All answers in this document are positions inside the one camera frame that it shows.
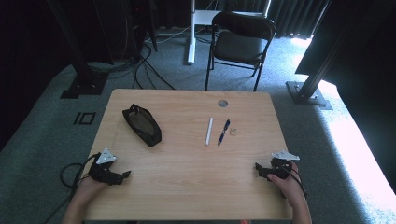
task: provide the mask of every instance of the table top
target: table top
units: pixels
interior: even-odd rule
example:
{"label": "table top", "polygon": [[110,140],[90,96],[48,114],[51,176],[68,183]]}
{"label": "table top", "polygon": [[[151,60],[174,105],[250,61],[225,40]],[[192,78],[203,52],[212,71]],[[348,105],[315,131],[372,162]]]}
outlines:
{"label": "table top", "polygon": [[[228,105],[219,106],[221,100]],[[158,145],[148,147],[126,123],[121,111],[132,104],[159,124]],[[218,146],[227,119],[230,128]],[[94,199],[87,220],[291,219],[279,189],[254,166],[271,167],[271,153],[287,150],[268,93],[114,90],[91,155],[104,148],[117,156],[112,172],[132,173]]]}

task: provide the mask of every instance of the white marker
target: white marker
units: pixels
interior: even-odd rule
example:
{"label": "white marker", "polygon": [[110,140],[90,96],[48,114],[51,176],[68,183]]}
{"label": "white marker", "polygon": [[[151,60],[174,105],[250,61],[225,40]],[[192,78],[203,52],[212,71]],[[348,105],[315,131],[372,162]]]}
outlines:
{"label": "white marker", "polygon": [[206,135],[205,146],[209,146],[210,133],[212,132],[212,123],[213,123],[213,118],[210,118],[209,125],[207,126],[207,135]]}

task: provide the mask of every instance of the chair backrest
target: chair backrest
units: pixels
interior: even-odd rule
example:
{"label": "chair backrest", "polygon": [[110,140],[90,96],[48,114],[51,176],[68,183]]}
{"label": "chair backrest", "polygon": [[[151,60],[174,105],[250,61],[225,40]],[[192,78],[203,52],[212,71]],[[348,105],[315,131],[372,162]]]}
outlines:
{"label": "chair backrest", "polygon": [[257,37],[268,41],[271,41],[276,33],[274,23],[261,15],[250,16],[222,11],[212,20],[212,26],[216,25],[241,36]]}

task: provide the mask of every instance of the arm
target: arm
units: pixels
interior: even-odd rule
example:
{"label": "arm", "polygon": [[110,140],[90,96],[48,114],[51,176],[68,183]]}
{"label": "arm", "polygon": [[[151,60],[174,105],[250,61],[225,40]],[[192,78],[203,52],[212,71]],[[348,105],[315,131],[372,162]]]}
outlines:
{"label": "arm", "polygon": [[81,180],[78,189],[64,213],[62,224],[80,224],[91,200],[95,198],[107,184],[87,177]]}
{"label": "arm", "polygon": [[[298,172],[297,165],[294,162],[292,162],[292,169]],[[268,175],[268,178],[282,190],[282,193],[289,200],[289,204],[293,208],[293,224],[311,224],[308,204],[300,185],[291,176],[281,179],[275,175]]]}

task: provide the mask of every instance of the black chair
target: black chair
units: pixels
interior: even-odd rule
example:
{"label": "black chair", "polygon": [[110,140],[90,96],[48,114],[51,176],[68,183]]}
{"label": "black chair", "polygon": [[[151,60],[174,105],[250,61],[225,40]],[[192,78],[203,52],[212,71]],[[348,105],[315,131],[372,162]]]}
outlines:
{"label": "black chair", "polygon": [[[216,38],[218,29],[221,32]],[[274,23],[263,15],[251,16],[225,11],[218,13],[212,20],[212,41],[207,62],[205,90],[207,91],[210,70],[214,69],[215,63],[221,63],[252,69],[254,70],[252,77],[259,70],[253,89],[256,91],[262,74],[262,65],[275,33]],[[263,40],[266,41],[264,48],[262,48]]]}

